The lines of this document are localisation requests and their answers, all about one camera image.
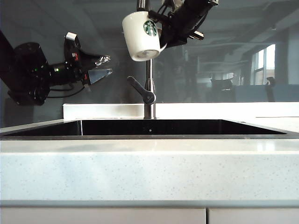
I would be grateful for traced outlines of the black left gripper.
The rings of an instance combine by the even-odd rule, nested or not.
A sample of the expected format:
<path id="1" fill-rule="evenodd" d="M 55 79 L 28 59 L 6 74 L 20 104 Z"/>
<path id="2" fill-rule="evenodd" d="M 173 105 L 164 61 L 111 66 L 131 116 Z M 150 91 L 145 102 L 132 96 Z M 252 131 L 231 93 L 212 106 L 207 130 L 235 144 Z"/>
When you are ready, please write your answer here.
<path id="1" fill-rule="evenodd" d="M 70 56 L 74 79 L 81 81 L 83 86 L 94 84 L 113 73 L 111 68 L 95 69 L 110 61 L 108 55 L 88 54 L 82 51 L 80 57 L 79 50 L 71 50 Z"/>

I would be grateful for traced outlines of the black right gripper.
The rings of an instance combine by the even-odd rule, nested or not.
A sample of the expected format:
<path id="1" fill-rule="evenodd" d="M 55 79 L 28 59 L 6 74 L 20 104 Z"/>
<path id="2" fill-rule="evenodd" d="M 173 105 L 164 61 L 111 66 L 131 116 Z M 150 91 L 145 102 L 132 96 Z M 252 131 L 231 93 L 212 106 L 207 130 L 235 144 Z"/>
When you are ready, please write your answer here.
<path id="1" fill-rule="evenodd" d="M 171 11 L 166 15 L 167 7 Z M 149 18 L 161 22 L 161 47 L 184 45 L 187 38 L 203 40 L 204 34 L 198 28 L 205 21 L 210 10 L 209 0 L 163 0 L 162 13 L 149 11 Z"/>

